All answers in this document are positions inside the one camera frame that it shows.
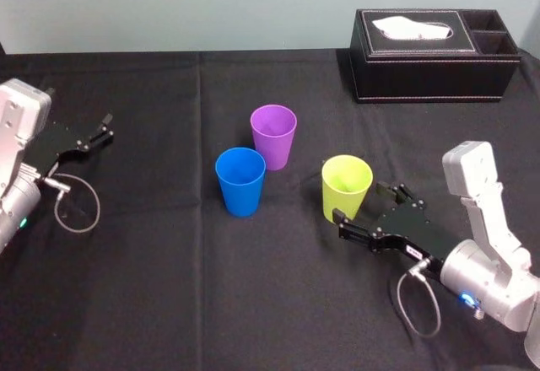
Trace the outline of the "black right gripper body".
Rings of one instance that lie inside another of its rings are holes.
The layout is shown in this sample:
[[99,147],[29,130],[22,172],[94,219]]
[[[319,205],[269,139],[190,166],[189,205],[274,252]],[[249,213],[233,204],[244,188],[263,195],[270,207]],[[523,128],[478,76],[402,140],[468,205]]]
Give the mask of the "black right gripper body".
[[414,261],[429,260],[429,271],[441,271],[459,240],[425,215],[425,209],[403,203],[381,214],[370,228],[372,251],[397,250]]

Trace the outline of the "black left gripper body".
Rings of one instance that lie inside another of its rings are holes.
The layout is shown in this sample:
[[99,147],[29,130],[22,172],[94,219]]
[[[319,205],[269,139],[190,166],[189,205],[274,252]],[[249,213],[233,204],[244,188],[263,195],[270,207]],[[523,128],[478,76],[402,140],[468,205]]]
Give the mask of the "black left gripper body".
[[40,174],[51,174],[55,169],[87,153],[83,136],[60,123],[52,123],[37,135],[26,148],[23,162]]

